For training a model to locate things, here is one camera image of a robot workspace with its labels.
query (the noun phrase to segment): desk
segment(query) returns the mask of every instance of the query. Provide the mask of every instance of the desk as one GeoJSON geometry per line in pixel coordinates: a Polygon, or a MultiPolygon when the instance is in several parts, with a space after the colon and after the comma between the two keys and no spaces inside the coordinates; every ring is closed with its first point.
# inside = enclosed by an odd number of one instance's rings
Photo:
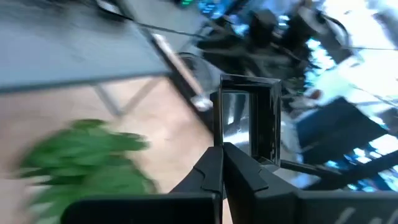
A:
{"type": "Polygon", "coordinates": [[[93,1],[0,0],[0,93],[93,84],[112,108],[99,82],[170,73],[133,22],[108,17],[93,1]]]}

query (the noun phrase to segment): gray table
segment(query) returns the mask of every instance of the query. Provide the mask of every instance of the gray table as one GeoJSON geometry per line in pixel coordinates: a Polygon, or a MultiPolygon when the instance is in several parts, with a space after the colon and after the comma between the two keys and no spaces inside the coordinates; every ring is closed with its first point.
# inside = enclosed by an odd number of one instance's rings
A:
{"type": "Polygon", "coordinates": [[[0,0],[0,93],[92,84],[112,104],[98,83],[170,73],[133,22],[93,2],[0,0]]]}

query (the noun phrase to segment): green plant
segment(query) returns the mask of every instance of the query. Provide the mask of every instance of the green plant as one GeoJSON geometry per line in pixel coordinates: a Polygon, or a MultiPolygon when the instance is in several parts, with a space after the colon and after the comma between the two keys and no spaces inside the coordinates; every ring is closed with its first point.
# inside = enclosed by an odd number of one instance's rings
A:
{"type": "Polygon", "coordinates": [[[101,195],[137,195],[156,191],[134,162],[126,159],[127,151],[145,149],[143,138],[130,133],[113,133],[97,119],[74,121],[47,139],[38,142],[23,158],[19,175],[44,176],[37,185],[48,188],[37,194],[29,207],[47,203],[38,220],[59,216],[71,203],[101,195]]]}

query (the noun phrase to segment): beige floor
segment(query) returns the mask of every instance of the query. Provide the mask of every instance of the beige floor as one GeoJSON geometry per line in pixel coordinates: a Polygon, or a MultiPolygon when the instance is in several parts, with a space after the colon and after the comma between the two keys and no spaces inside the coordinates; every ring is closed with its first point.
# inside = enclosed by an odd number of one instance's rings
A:
{"type": "MultiPolygon", "coordinates": [[[[73,119],[105,119],[117,130],[147,136],[150,148],[134,157],[162,192],[184,178],[212,138],[167,79],[158,79],[157,87],[122,119],[113,118],[89,86],[0,96],[0,223],[26,223],[17,218],[27,184],[12,179],[15,161],[29,144],[73,119]]],[[[126,105],[148,82],[153,79],[105,86],[126,105]]],[[[225,222],[230,223],[225,214],[225,222]]]]}

